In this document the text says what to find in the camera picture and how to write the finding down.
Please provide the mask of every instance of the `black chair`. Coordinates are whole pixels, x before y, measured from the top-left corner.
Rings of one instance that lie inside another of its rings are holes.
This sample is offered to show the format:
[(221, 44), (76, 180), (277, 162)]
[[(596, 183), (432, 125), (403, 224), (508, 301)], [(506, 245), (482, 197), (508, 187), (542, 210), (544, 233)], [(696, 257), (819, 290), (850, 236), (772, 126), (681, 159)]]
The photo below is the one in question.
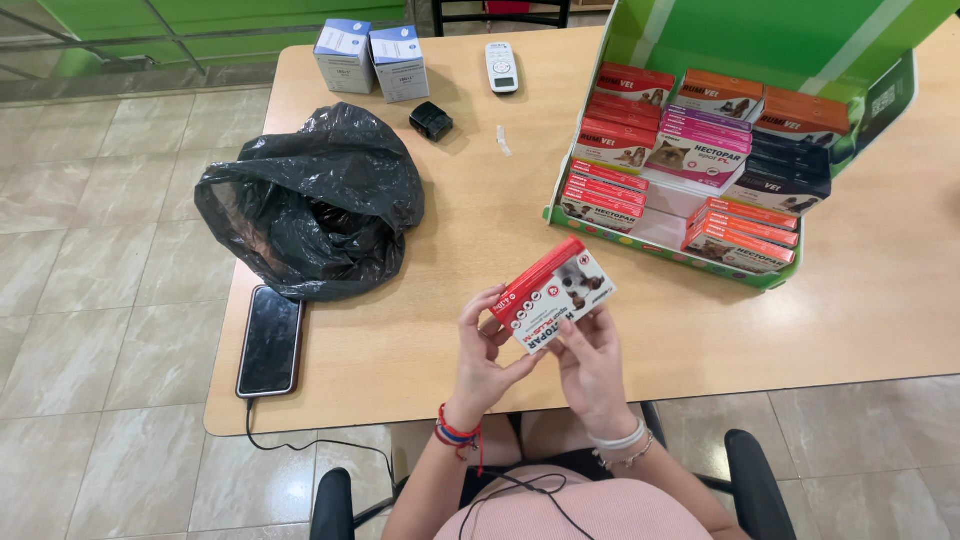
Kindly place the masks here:
[[(660, 417), (653, 402), (642, 402), (640, 407), (650, 431), (666, 448)], [(760, 443), (747, 431), (730, 430), (724, 437), (724, 445), (730, 463), (730, 481), (703, 475), (696, 477), (710, 489), (733, 495), (736, 520), (754, 540), (797, 540), (777, 479)], [(354, 540), (353, 531), (393, 506), (405, 483), (406, 479), (396, 486), (390, 499), (354, 516), (350, 474), (344, 469), (326, 473), (317, 489), (310, 540)]]
[[(505, 20), (511, 22), (529, 22), (556, 28), (566, 28), (570, 18), (570, 0), (536, 0), (532, 4), (557, 6), (560, 13), (479, 13), (476, 15), (444, 15), (444, 4), (467, 2), (470, 0), (430, 0), (433, 8), (433, 32), (436, 37), (444, 36), (444, 24), (447, 22), (483, 22), (488, 20)], [(504, 2), (520, 2), (524, 0), (501, 0)]]

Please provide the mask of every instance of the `hand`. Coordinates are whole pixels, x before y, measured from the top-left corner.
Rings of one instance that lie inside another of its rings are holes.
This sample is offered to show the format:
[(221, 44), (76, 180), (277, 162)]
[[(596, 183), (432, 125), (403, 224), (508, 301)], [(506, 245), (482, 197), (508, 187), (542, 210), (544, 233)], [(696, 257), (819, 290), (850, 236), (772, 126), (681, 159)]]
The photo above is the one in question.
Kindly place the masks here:
[(600, 305), (573, 324), (560, 323), (559, 339), (547, 348), (560, 360), (566, 402), (598, 439), (616, 440), (636, 430), (623, 390), (620, 337), (610, 312)]
[(510, 331), (494, 317), (477, 327), (480, 313), (495, 306), (506, 290), (506, 285), (498, 285), (476, 295), (464, 307), (457, 322), (460, 331), (457, 387), (444, 409), (444, 418), (457, 431), (476, 428), (484, 413), (496, 405), (515, 382), (530, 375), (547, 353), (543, 349), (534, 355), (524, 355), (507, 367), (496, 363), (500, 346), (511, 337)]

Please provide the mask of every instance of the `silver bracelet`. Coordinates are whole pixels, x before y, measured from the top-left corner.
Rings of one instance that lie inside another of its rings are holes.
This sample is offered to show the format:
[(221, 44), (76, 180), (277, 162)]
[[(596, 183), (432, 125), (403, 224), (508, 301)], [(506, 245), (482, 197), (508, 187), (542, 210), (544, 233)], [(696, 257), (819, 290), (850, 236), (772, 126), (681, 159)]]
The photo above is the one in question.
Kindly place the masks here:
[(617, 439), (615, 441), (605, 441), (603, 439), (598, 439), (593, 435), (587, 433), (587, 437), (593, 442), (593, 445), (600, 450), (623, 450), (625, 448), (630, 448), (634, 446), (640, 439), (643, 438), (643, 433), (646, 431), (646, 426), (643, 424), (643, 419), (639, 416), (636, 417), (636, 430), (627, 435), (622, 439)]
[(647, 434), (647, 445), (643, 447), (643, 450), (637, 452), (636, 454), (624, 457), (623, 459), (617, 459), (616, 461), (607, 461), (606, 459), (603, 458), (602, 455), (600, 455), (599, 450), (594, 450), (593, 456), (598, 457), (600, 459), (600, 466), (603, 467), (604, 469), (607, 469), (608, 471), (612, 470), (613, 465), (617, 465), (620, 463), (623, 463), (623, 466), (629, 469), (634, 466), (634, 461), (647, 455), (647, 453), (650, 452), (650, 447), (653, 446), (654, 444), (654, 433), (650, 430), (647, 430), (646, 434)]

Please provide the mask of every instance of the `bracelet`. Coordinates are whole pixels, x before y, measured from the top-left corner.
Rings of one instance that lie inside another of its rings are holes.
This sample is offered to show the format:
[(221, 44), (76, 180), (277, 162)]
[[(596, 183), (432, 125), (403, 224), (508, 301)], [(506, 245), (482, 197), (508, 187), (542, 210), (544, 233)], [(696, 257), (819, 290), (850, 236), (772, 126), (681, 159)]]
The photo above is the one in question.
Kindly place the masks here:
[(650, 430), (647, 430), (646, 435), (647, 435), (647, 445), (643, 447), (643, 450), (637, 452), (636, 454), (624, 457), (623, 459), (617, 459), (615, 461), (608, 461), (604, 459), (603, 456), (600, 455), (599, 450), (594, 450), (593, 456), (599, 458), (600, 466), (603, 467), (604, 469), (607, 469), (608, 471), (613, 468), (613, 465), (617, 465), (620, 463), (622, 463), (624, 467), (629, 469), (634, 466), (634, 461), (636, 461), (641, 457), (644, 457), (645, 455), (647, 455), (648, 452), (650, 452), (650, 447), (653, 446), (654, 444), (654, 433)]
[(639, 416), (636, 417), (637, 425), (636, 431), (632, 434), (615, 441), (605, 441), (603, 439), (598, 439), (593, 435), (587, 433), (587, 437), (593, 441), (593, 444), (596, 448), (600, 450), (623, 450), (634, 446), (640, 439), (643, 438), (643, 433), (646, 432), (646, 426), (643, 424), (643, 419)]
[(447, 446), (452, 446), (456, 449), (454, 453), (461, 461), (467, 461), (467, 457), (460, 455), (460, 451), (467, 447), (472, 447), (474, 450), (480, 449), (480, 467), (477, 469), (477, 477), (479, 478), (483, 475), (483, 433), (480, 431), (482, 423), (476, 427), (475, 430), (468, 433), (457, 431), (452, 428), (444, 418), (444, 407), (446, 404), (440, 405), (440, 410), (437, 413), (437, 424), (433, 427), (433, 434), (440, 439), (440, 442), (446, 444)]

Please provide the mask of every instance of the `barcode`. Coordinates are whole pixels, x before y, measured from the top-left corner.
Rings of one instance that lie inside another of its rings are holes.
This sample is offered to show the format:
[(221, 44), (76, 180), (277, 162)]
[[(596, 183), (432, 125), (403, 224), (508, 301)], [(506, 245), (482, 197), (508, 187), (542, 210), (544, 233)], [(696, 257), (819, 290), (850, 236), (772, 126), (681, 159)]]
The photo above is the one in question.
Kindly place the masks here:
[(893, 105), (897, 99), (897, 85), (890, 86), (871, 104), (871, 116), (876, 118), (884, 109)]

